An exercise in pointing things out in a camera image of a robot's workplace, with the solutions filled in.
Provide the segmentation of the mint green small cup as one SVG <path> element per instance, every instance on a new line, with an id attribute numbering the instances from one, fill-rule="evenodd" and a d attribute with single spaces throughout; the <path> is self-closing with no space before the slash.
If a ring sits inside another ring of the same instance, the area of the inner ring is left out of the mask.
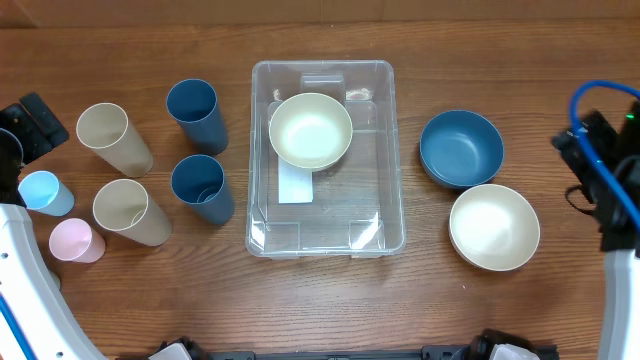
<path id="1" fill-rule="evenodd" d="M 50 273 L 50 276 L 51 276 L 53 282 L 55 283 L 56 288 L 58 290 L 60 290 L 61 289 L 61 281 L 60 281 L 59 277 L 51 270 L 49 270 L 49 273 Z"/>

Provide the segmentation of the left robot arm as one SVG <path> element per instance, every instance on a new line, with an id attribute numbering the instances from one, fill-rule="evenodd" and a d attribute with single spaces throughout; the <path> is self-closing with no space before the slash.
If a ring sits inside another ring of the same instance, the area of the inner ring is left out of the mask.
<path id="1" fill-rule="evenodd" d="M 35 92 L 1 110 L 1 313 L 27 359 L 102 359 L 67 306 L 19 194 L 22 168 L 69 132 Z"/>

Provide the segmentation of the pink small cup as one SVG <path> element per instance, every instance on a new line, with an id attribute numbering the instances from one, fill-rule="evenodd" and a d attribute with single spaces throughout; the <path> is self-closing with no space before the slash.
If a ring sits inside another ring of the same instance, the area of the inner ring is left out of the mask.
<path id="1" fill-rule="evenodd" d="M 61 261 L 93 263 L 104 255 L 106 244 L 86 221 L 70 218 L 53 229 L 49 249 Z"/>

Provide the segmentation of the beige tall cup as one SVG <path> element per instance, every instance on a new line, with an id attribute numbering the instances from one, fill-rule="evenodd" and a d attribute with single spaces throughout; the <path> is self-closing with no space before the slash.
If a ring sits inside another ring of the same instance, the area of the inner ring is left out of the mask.
<path id="1" fill-rule="evenodd" d="M 154 163 L 153 155 L 122 107 L 99 103 L 78 118 L 79 141 L 128 177 L 142 177 Z"/>
<path id="2" fill-rule="evenodd" d="M 146 246 L 165 243 L 172 225 L 142 184 L 118 179 L 104 185 L 93 201 L 93 216 L 105 230 Z"/>

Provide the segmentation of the cream bowl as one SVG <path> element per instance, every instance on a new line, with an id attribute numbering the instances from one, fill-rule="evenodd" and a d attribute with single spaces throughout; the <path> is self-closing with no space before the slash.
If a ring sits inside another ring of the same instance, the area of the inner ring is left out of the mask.
<path id="1" fill-rule="evenodd" d="M 497 184 L 478 185 L 459 195 L 449 214 L 448 232 L 465 261 L 495 272 L 526 264 L 541 236 L 538 216 L 526 198 Z"/>
<path id="2" fill-rule="evenodd" d="M 336 164 L 349 149 L 353 121 L 346 108 L 321 93 L 301 93 L 282 102 L 269 121 L 269 140 L 289 164 L 312 172 Z"/>

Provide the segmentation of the dark blue bowl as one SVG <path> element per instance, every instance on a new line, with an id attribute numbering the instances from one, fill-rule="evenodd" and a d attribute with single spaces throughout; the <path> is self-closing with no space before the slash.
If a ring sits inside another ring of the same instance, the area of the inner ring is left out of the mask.
<path id="1" fill-rule="evenodd" d="M 425 173 L 450 189 L 490 182 L 505 159 L 497 127 L 468 110 L 449 110 L 433 117 L 421 133 L 418 149 Z"/>

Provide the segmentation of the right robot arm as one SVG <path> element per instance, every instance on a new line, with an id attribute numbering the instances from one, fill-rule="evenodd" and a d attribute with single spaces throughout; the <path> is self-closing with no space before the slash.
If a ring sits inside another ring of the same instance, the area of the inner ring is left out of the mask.
<path id="1" fill-rule="evenodd" d="M 597 174 L 578 143 L 584 135 L 634 206 L 639 205 L 639 102 L 631 105 L 621 131 L 593 110 L 581 118 L 582 129 L 570 128 L 554 136 L 552 146 L 576 175 L 579 183 L 565 191 L 565 198 L 579 191 L 592 209 L 602 234 L 604 254 L 605 310 L 599 359 L 639 357 L 639 230 L 613 190 Z"/>

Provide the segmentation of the light blue small cup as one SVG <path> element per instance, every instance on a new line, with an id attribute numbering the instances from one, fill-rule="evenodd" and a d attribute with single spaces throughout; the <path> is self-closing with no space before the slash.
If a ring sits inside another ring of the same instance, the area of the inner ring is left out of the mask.
<path id="1" fill-rule="evenodd" d="M 75 204 L 71 191 L 51 172 L 36 171 L 19 184 L 19 194 L 28 210 L 51 216 L 64 216 Z"/>

